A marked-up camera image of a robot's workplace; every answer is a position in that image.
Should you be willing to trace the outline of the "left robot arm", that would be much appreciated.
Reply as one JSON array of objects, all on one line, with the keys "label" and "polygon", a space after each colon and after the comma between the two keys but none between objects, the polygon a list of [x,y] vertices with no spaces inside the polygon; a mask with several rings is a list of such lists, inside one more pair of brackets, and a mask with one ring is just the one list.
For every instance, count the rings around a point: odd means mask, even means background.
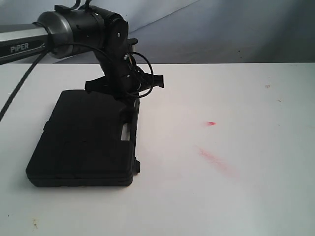
[{"label": "left robot arm", "polygon": [[145,73],[135,60],[136,38],[128,37],[128,22],[115,12],[86,2],[82,6],[56,5],[36,22],[1,26],[0,62],[6,64],[34,55],[50,54],[63,59],[93,52],[104,75],[87,81],[87,92],[100,92],[116,99],[144,97],[163,87],[163,77]]}]

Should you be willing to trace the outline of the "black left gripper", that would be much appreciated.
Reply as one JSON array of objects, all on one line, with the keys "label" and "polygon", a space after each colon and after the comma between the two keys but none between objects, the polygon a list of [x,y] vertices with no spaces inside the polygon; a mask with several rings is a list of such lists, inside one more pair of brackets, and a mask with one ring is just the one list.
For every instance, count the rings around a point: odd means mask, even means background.
[{"label": "black left gripper", "polygon": [[[144,72],[137,65],[135,55],[147,63],[150,73]],[[154,74],[150,61],[141,53],[127,53],[123,59],[102,63],[101,68],[104,76],[86,81],[86,92],[99,92],[124,100],[146,97],[155,87],[164,88],[163,76]]]}]

